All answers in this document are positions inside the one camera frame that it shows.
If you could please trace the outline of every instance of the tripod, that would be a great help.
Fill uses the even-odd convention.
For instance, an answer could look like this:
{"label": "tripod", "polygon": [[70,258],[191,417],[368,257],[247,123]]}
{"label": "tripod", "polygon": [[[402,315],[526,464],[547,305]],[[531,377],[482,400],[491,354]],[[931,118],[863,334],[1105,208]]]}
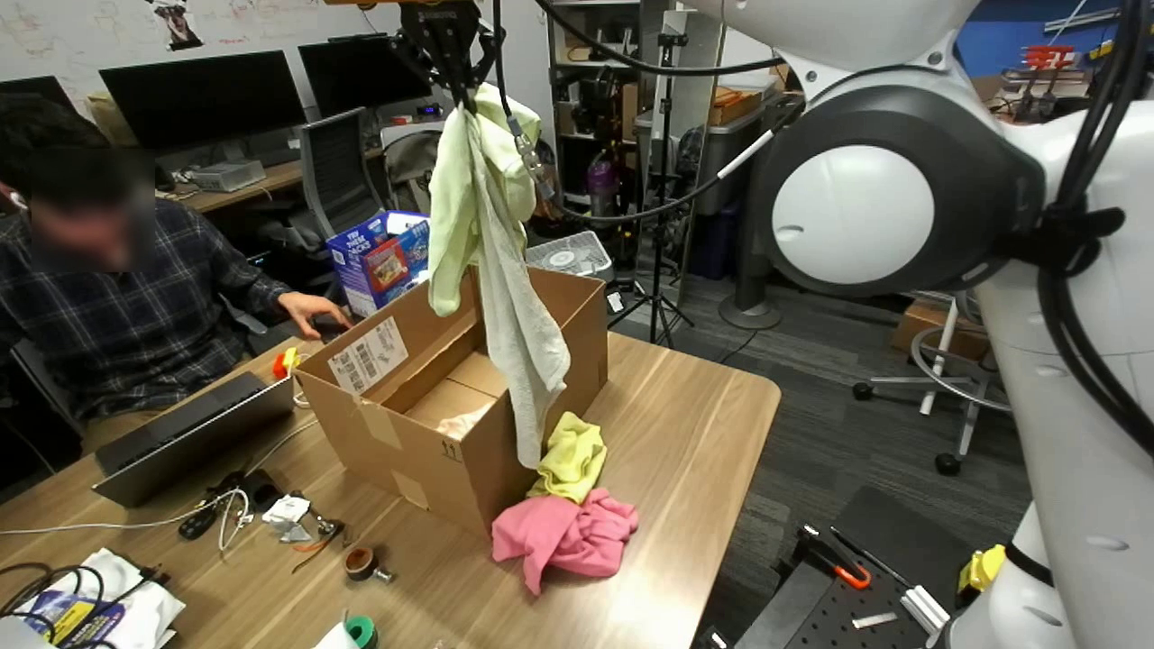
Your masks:
{"label": "tripod", "polygon": [[[660,42],[660,64],[667,68],[667,64],[673,64],[673,46],[686,46],[686,35],[683,31],[660,31],[655,35],[655,42]],[[650,161],[650,181],[651,181],[651,189],[655,189],[655,207],[662,207],[667,198],[672,198],[672,190],[667,190],[667,183],[673,181],[667,168],[667,161],[672,161],[672,118],[673,118],[673,82],[672,82],[672,74],[662,74],[662,98],[660,98],[660,147],[651,151],[651,161]],[[673,304],[673,298],[667,298],[662,294],[662,288],[660,288],[660,281],[662,281],[662,241],[667,237],[667,213],[660,213],[655,220],[651,220],[651,275],[650,275],[650,291],[637,286],[637,298],[627,305],[627,310],[620,310],[613,321],[608,321],[608,327],[618,323],[618,321],[624,321],[624,316],[630,316],[637,305],[647,305],[650,304],[650,342],[662,342],[662,346],[673,346],[673,327],[672,327],[672,316],[667,315],[673,315],[673,316],[683,316],[690,327],[692,327],[692,321],[690,321],[690,315]]]}

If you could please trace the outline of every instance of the blue object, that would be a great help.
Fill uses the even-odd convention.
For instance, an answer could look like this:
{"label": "blue object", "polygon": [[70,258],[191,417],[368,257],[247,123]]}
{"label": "blue object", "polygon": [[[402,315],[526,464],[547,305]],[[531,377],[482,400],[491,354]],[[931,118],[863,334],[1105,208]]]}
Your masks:
{"label": "blue object", "polygon": [[374,213],[330,235],[327,258],[354,315],[368,316],[430,270],[430,220],[417,213]]}

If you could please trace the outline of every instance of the black monitor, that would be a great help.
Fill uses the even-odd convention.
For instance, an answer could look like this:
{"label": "black monitor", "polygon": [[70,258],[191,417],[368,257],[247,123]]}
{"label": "black monitor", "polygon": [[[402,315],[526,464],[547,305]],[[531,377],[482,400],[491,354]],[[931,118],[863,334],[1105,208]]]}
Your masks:
{"label": "black monitor", "polygon": [[0,98],[15,98],[15,94],[41,94],[41,98],[61,106],[61,113],[76,113],[61,78],[53,78],[53,74],[0,78]]}
{"label": "black monitor", "polygon": [[100,78],[143,156],[226,145],[306,118],[280,49],[100,68]]}
{"label": "black monitor", "polygon": [[430,98],[430,82],[407,68],[388,35],[351,35],[299,46],[317,113],[374,109]]}

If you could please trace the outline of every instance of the man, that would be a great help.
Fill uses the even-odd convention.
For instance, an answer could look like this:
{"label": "man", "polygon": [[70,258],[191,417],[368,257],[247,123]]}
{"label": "man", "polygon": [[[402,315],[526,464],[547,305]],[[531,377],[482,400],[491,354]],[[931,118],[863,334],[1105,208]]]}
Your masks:
{"label": "man", "polygon": [[49,101],[0,101],[0,183],[19,208],[0,235],[0,362],[30,340],[86,422],[156,411],[226,376],[246,334],[225,298],[293,316],[306,340],[315,321],[346,323],[203,217],[142,198],[100,129]]}

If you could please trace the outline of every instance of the label on box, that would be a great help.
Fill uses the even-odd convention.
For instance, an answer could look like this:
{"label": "label on box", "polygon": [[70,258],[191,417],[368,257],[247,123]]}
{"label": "label on box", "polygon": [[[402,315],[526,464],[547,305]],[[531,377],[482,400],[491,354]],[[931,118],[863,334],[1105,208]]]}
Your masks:
{"label": "label on box", "polygon": [[392,316],[368,327],[358,342],[327,358],[334,381],[346,392],[363,392],[380,377],[392,376],[407,362],[407,346]]}

